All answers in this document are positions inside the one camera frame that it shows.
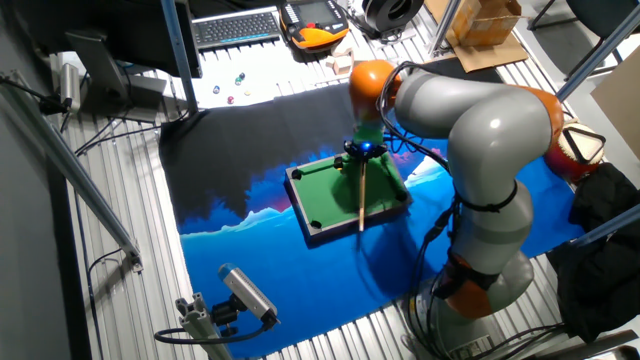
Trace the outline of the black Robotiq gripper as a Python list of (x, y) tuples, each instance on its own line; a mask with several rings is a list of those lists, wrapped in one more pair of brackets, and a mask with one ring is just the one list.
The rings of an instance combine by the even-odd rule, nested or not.
[(371, 142), (355, 143), (353, 141), (346, 141), (344, 143), (345, 152), (355, 159), (361, 161), (369, 161), (373, 158), (381, 157), (387, 152), (387, 146), (385, 144), (373, 144)]

